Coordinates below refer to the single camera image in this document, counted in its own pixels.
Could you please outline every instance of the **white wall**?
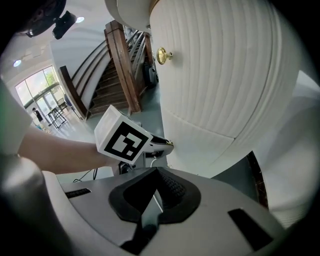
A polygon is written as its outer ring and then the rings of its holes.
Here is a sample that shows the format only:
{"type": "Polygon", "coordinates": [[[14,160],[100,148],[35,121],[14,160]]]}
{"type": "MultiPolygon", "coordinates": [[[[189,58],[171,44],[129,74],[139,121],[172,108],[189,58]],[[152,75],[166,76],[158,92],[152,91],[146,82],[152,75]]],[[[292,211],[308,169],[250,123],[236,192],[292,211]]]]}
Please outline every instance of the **white wall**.
{"type": "Polygon", "coordinates": [[[10,69],[6,72],[1,73],[3,81],[10,88],[16,86],[24,79],[33,75],[34,73],[52,65],[51,52],[49,47],[46,47],[44,52],[38,57],[31,58],[29,60],[24,60],[17,67],[10,65],[10,69]]]}
{"type": "Polygon", "coordinates": [[[82,26],[66,33],[60,40],[50,42],[52,57],[57,68],[66,66],[70,77],[85,58],[105,40],[106,23],[82,26]]]}
{"type": "Polygon", "coordinates": [[[319,185],[320,87],[299,72],[282,119],[253,150],[270,211],[285,225],[303,217],[319,185]]]}

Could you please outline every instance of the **wooden staircase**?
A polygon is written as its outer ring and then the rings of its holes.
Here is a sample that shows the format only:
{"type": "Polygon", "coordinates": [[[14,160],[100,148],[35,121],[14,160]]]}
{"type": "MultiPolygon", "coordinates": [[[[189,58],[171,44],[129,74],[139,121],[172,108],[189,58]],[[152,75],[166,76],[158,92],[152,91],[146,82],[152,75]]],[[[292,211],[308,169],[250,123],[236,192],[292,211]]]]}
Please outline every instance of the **wooden staircase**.
{"type": "MultiPolygon", "coordinates": [[[[133,64],[139,47],[143,41],[143,36],[139,37],[139,35],[140,34],[138,33],[136,36],[136,38],[139,39],[139,42],[137,43],[132,55],[131,64],[133,64]]],[[[113,105],[120,110],[127,109],[129,107],[113,58],[110,60],[97,84],[97,87],[95,88],[86,117],[90,118],[94,115],[104,113],[110,105],[113,105]]]]}

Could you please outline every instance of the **floor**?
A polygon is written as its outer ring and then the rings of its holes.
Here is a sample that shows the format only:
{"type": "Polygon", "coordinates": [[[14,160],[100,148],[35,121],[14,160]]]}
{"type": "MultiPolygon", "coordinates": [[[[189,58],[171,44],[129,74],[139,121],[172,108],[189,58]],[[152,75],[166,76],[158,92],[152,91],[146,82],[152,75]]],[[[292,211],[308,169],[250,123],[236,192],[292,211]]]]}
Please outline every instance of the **floor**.
{"type": "MultiPolygon", "coordinates": [[[[148,132],[164,137],[161,109],[160,109],[160,90],[159,86],[147,90],[141,99],[142,112],[133,113],[130,117],[142,124],[142,127],[148,132]]],[[[55,136],[82,142],[95,142],[94,129],[98,124],[101,115],[96,115],[87,121],[80,120],[72,111],[66,113],[67,123],[63,124],[59,130],[52,129],[51,133],[55,136]]],[[[150,166],[152,159],[146,159],[146,166],[150,166]]],[[[167,167],[167,159],[165,157],[156,160],[156,166],[167,167]]],[[[86,172],[69,173],[57,175],[61,183],[69,183],[74,179],[82,177],[86,172]]],[[[99,168],[97,179],[112,176],[112,171],[108,167],[99,168]]],[[[91,180],[92,174],[88,173],[83,181],[91,180]]],[[[247,158],[245,157],[231,168],[213,177],[213,179],[225,182],[238,189],[248,197],[258,201],[255,181],[252,176],[251,168],[247,158]]]]}

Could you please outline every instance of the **cable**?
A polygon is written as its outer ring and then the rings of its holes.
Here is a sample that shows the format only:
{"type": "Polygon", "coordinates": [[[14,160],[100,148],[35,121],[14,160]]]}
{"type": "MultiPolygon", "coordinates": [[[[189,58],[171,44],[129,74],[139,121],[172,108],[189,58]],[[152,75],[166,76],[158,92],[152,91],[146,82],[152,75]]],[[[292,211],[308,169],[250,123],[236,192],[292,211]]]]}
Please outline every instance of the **cable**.
{"type": "Polygon", "coordinates": [[[94,171],[93,171],[93,180],[96,179],[97,173],[98,173],[98,168],[95,168],[94,171]]]}
{"type": "Polygon", "coordinates": [[[156,199],[156,196],[155,196],[155,195],[153,195],[153,198],[154,198],[154,200],[155,200],[156,204],[159,206],[160,211],[163,213],[163,212],[164,212],[164,210],[162,210],[162,208],[161,208],[161,206],[160,206],[160,204],[159,204],[158,200],[156,199]]]}
{"type": "Polygon", "coordinates": [[[154,162],[155,162],[157,159],[158,159],[158,158],[154,157],[154,159],[153,159],[152,162],[151,162],[150,167],[152,167],[152,165],[154,164],[154,162]]]}
{"type": "Polygon", "coordinates": [[[75,182],[82,182],[82,179],[84,176],[86,176],[88,173],[90,173],[92,170],[88,170],[81,178],[76,178],[74,179],[74,181],[72,183],[75,183],[75,182]]]}
{"type": "MultiPolygon", "coordinates": [[[[153,163],[154,163],[156,160],[158,160],[158,159],[157,159],[156,157],[154,157],[154,159],[153,159],[152,162],[151,162],[150,167],[152,167],[153,163]]],[[[164,210],[162,210],[162,207],[160,206],[160,204],[159,204],[158,200],[156,199],[156,196],[155,196],[155,195],[153,195],[153,199],[155,200],[156,204],[157,204],[158,207],[160,208],[160,211],[163,213],[164,210]]]]}

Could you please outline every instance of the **wooden handrail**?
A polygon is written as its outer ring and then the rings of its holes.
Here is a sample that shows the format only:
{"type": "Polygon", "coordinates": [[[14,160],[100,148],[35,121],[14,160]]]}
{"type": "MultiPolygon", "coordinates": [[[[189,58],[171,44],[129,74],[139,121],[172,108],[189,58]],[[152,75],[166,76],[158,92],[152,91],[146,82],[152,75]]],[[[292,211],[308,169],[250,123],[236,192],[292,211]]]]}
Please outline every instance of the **wooden handrail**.
{"type": "Polygon", "coordinates": [[[145,48],[146,48],[146,44],[143,45],[140,57],[139,57],[139,59],[137,61],[136,67],[135,67],[135,70],[133,70],[135,79],[137,79],[137,76],[138,76],[138,67],[139,67],[139,63],[140,63],[140,60],[141,60],[141,57],[143,55],[143,52],[144,52],[145,48]]]}
{"type": "Polygon", "coordinates": [[[154,57],[152,53],[150,34],[147,32],[144,32],[144,37],[145,37],[145,51],[146,51],[146,55],[148,56],[149,65],[154,66],[154,57]]]}
{"type": "Polygon", "coordinates": [[[82,95],[84,94],[85,89],[86,89],[86,87],[87,87],[87,84],[88,84],[91,76],[94,74],[97,66],[100,64],[100,62],[102,61],[102,59],[103,59],[106,55],[107,55],[107,52],[105,52],[105,53],[100,57],[100,59],[99,59],[99,60],[97,61],[97,63],[95,64],[94,68],[91,70],[89,76],[87,77],[87,79],[86,79],[86,81],[85,81],[85,83],[84,83],[84,85],[83,85],[83,88],[81,89],[81,92],[80,92],[80,95],[79,95],[80,98],[81,98],[82,95]]]}
{"type": "Polygon", "coordinates": [[[138,32],[139,32],[139,30],[137,30],[137,31],[135,31],[135,32],[133,33],[133,35],[125,42],[126,45],[128,45],[128,44],[134,39],[135,35],[136,35],[138,32]]]}
{"type": "Polygon", "coordinates": [[[110,45],[109,45],[109,40],[108,40],[108,35],[107,35],[106,29],[103,30],[103,33],[104,33],[104,37],[105,37],[106,47],[108,47],[110,58],[112,59],[112,53],[111,53],[111,50],[110,50],[110,45]]]}
{"type": "Polygon", "coordinates": [[[69,76],[68,70],[66,66],[62,66],[58,69],[58,74],[62,83],[65,85],[64,89],[68,97],[71,99],[73,106],[79,111],[81,117],[86,118],[87,109],[84,103],[81,101],[81,97],[79,97],[76,88],[74,87],[74,83],[69,76]]]}
{"type": "Polygon", "coordinates": [[[114,67],[119,81],[132,112],[140,112],[140,100],[136,92],[136,81],[133,77],[132,65],[128,55],[128,45],[125,41],[123,25],[116,20],[105,25],[107,38],[110,43],[114,67]]]}
{"type": "Polygon", "coordinates": [[[106,47],[107,47],[107,45],[104,46],[104,47],[98,52],[98,54],[93,58],[93,60],[91,60],[91,62],[89,63],[89,65],[86,67],[86,69],[85,69],[85,71],[83,72],[82,76],[80,77],[79,81],[76,83],[76,86],[75,86],[75,89],[76,89],[76,90],[78,89],[78,87],[79,87],[82,79],[83,79],[84,76],[86,75],[86,73],[87,73],[88,69],[91,67],[92,63],[97,59],[97,57],[102,53],[102,51],[103,51],[106,47]]]}
{"type": "Polygon", "coordinates": [[[129,53],[129,59],[131,60],[134,53],[135,53],[135,50],[137,48],[137,45],[141,39],[141,37],[144,35],[144,33],[141,33],[140,36],[138,37],[138,39],[136,40],[136,42],[134,43],[134,45],[132,46],[131,50],[130,50],[130,53],[129,53]]]}
{"type": "Polygon", "coordinates": [[[145,44],[145,40],[146,40],[146,38],[143,37],[143,40],[142,40],[142,42],[141,42],[141,45],[140,45],[140,47],[139,47],[139,49],[138,49],[138,52],[136,53],[136,56],[135,56],[135,58],[134,58],[133,63],[132,63],[132,70],[133,70],[133,73],[134,73],[134,74],[136,73],[137,65],[138,65],[138,63],[139,63],[139,60],[140,60],[142,51],[145,49],[145,48],[144,48],[145,45],[146,45],[146,44],[145,44]]]}
{"type": "Polygon", "coordinates": [[[102,41],[94,50],[85,58],[85,60],[81,63],[81,65],[78,67],[78,69],[75,71],[73,76],[71,77],[71,80],[74,80],[76,75],[78,74],[79,70],[82,68],[82,66],[85,64],[85,62],[89,59],[89,57],[98,49],[106,40],[102,41]]]}

